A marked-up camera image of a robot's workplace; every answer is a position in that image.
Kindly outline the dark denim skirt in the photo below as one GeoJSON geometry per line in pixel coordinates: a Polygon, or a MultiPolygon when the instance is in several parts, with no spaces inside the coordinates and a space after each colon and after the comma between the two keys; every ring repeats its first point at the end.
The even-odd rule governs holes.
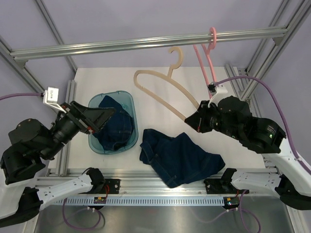
{"type": "Polygon", "coordinates": [[[110,96],[105,96],[99,107],[113,107],[116,112],[98,133],[93,134],[94,137],[104,150],[118,151],[127,146],[134,130],[133,118],[110,96]]]}

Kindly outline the beige wooden hanger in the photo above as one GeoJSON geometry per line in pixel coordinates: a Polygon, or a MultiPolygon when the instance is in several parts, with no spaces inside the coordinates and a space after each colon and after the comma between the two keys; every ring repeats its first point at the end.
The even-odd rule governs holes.
{"type": "Polygon", "coordinates": [[[160,103],[163,106],[165,106],[168,110],[170,110],[173,114],[175,114],[182,121],[185,121],[185,119],[187,117],[184,116],[180,111],[178,111],[176,108],[174,108],[168,102],[166,102],[158,94],[154,93],[153,91],[151,91],[150,89],[148,89],[147,87],[141,85],[138,82],[138,76],[139,75],[149,75],[149,76],[152,76],[152,77],[157,77],[157,78],[159,78],[160,80],[163,81],[164,90],[165,91],[168,91],[168,93],[170,92],[170,89],[167,86],[174,87],[174,89],[176,91],[179,91],[181,94],[183,94],[191,102],[191,104],[194,106],[194,108],[197,110],[198,107],[199,107],[198,101],[194,98],[194,96],[185,87],[183,87],[180,83],[178,83],[177,81],[175,81],[172,78],[173,71],[178,69],[178,68],[180,68],[180,66],[182,65],[182,62],[183,62],[183,52],[182,52],[182,49],[180,47],[178,47],[178,46],[173,46],[173,47],[169,48],[168,52],[169,53],[176,52],[177,55],[178,55],[178,59],[177,59],[176,63],[174,63],[174,64],[169,66],[167,74],[164,74],[164,73],[161,73],[161,72],[158,72],[158,71],[155,71],[155,70],[149,70],[149,69],[137,70],[134,73],[133,81],[134,81],[135,87],[140,89],[142,92],[144,92],[145,94],[147,94],[151,98],[155,99],[158,103],[160,103]]]}

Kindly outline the pink plastic hanger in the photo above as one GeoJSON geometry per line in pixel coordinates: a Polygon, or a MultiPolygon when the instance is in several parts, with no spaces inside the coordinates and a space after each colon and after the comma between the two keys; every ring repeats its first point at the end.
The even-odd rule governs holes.
{"type": "MultiPolygon", "coordinates": [[[[202,47],[202,49],[204,51],[204,54],[205,54],[205,57],[207,59],[207,62],[208,62],[208,65],[209,65],[209,69],[210,69],[210,72],[211,72],[211,76],[212,76],[212,80],[214,82],[216,82],[216,76],[215,76],[214,66],[213,66],[213,63],[212,63],[212,60],[211,60],[211,57],[210,57],[210,52],[213,49],[215,49],[215,47],[216,47],[217,32],[216,32],[216,29],[214,27],[210,27],[209,31],[212,34],[212,41],[209,42],[208,47],[206,47],[205,44],[201,44],[201,47],[202,47]]],[[[208,80],[208,77],[207,77],[207,73],[205,71],[205,68],[204,68],[204,65],[203,65],[203,61],[202,61],[202,58],[201,58],[201,56],[199,54],[197,46],[193,45],[193,49],[194,49],[196,57],[198,59],[198,62],[199,62],[202,74],[203,74],[205,82],[206,82],[206,85],[209,85],[209,80],[208,80]]]]}

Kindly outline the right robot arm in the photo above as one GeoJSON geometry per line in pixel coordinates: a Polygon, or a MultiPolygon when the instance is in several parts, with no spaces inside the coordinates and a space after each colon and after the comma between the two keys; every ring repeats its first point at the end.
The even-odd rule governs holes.
{"type": "Polygon", "coordinates": [[[279,198],[297,210],[311,208],[310,165],[290,148],[289,134],[273,120],[252,115],[249,105],[234,96],[218,104],[201,101],[197,111],[185,123],[199,133],[212,130],[223,133],[277,166],[280,175],[248,173],[227,168],[220,179],[225,192],[249,190],[279,198]]]}

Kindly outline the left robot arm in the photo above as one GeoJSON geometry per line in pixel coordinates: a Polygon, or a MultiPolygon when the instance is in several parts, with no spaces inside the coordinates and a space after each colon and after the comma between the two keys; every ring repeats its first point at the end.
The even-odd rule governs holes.
{"type": "Polygon", "coordinates": [[[75,101],[64,102],[59,109],[49,129],[37,119],[29,118],[9,132],[11,146],[0,160],[1,227],[26,222],[54,202],[72,195],[104,190],[105,178],[97,168],[47,188],[30,186],[36,173],[45,168],[45,160],[53,160],[77,133],[100,131],[116,111],[113,107],[89,108],[75,101]]]}

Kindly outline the teal plastic basin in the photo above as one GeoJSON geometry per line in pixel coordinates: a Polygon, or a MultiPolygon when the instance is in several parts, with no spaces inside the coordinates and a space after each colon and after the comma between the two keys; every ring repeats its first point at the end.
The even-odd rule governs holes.
{"type": "Polygon", "coordinates": [[[138,124],[133,97],[126,91],[95,95],[91,108],[115,108],[115,114],[98,132],[88,136],[89,147],[98,154],[116,154],[131,149],[138,140],[138,124]]]}

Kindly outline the left aluminium frame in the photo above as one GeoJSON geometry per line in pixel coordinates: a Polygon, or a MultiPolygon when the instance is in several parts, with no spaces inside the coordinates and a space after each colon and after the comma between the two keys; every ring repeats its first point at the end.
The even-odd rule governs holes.
{"type": "Polygon", "coordinates": [[[12,52],[38,47],[63,45],[46,0],[2,0],[0,2],[0,52],[22,82],[34,92],[48,86],[59,88],[59,101],[72,100],[77,65],[68,57],[50,61],[16,61],[12,52]]]}

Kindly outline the aluminium frame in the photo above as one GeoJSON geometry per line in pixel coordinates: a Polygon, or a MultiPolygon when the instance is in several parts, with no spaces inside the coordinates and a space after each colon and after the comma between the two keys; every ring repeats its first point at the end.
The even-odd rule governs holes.
{"type": "MultiPolygon", "coordinates": [[[[259,42],[246,68],[234,68],[231,64],[227,63],[225,65],[227,76],[231,78],[238,74],[250,75],[263,80],[310,14],[311,2],[309,0],[299,1],[288,20],[281,26],[281,28],[285,29],[285,34],[274,36],[271,39],[263,38],[259,42]]],[[[249,103],[251,111],[256,117],[261,117],[255,94],[258,84],[255,81],[247,80],[231,81],[230,83],[235,95],[249,103]]]]}
{"type": "Polygon", "coordinates": [[[2,0],[0,2],[0,52],[22,82],[34,92],[48,86],[59,88],[59,101],[72,100],[77,65],[68,57],[50,61],[16,61],[12,52],[38,47],[63,45],[46,0],[2,0]]]}

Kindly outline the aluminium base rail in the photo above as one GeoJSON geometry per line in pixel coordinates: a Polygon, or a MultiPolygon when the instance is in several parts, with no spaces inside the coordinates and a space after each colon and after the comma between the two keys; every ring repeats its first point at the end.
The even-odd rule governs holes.
{"type": "Polygon", "coordinates": [[[274,196],[281,182],[275,170],[227,168],[210,177],[179,178],[177,175],[161,176],[155,171],[104,169],[100,172],[106,180],[117,181],[118,194],[133,195],[190,195],[235,194],[243,190],[274,196]]]}

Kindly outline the aluminium hanging rail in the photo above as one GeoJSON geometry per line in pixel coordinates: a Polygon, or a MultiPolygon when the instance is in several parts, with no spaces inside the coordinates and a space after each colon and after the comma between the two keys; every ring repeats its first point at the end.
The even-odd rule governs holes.
{"type": "Polygon", "coordinates": [[[263,29],[199,33],[186,35],[171,35],[139,39],[126,39],[82,44],[57,45],[30,49],[18,49],[10,52],[16,62],[44,58],[76,56],[93,53],[107,53],[127,50],[142,50],[193,44],[208,44],[210,42],[231,42],[253,39],[283,37],[287,33],[284,26],[273,26],[263,29]]]}

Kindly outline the right aluminium frame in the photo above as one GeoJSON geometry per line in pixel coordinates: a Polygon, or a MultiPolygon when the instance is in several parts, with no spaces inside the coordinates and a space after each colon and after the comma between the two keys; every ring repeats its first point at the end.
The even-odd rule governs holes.
{"type": "MultiPolygon", "coordinates": [[[[238,74],[250,75],[263,80],[310,14],[311,2],[309,0],[299,1],[288,20],[281,26],[281,28],[285,29],[285,34],[274,36],[271,39],[263,38],[259,42],[246,68],[234,68],[231,64],[227,63],[225,65],[227,76],[231,78],[238,74]]],[[[249,103],[251,111],[256,117],[261,117],[255,94],[258,84],[255,81],[247,80],[231,81],[230,83],[235,95],[249,103]]]]}

